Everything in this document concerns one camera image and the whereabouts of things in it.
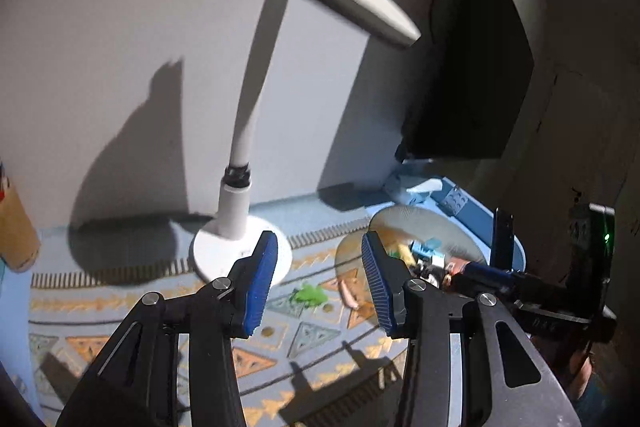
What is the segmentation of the person's right hand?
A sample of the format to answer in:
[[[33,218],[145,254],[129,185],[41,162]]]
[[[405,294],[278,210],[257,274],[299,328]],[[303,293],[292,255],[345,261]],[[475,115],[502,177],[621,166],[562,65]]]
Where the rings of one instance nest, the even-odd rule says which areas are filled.
[[[588,346],[578,348],[575,341],[555,341],[538,336],[530,337],[533,345],[552,370],[570,401],[584,394],[592,374]]]

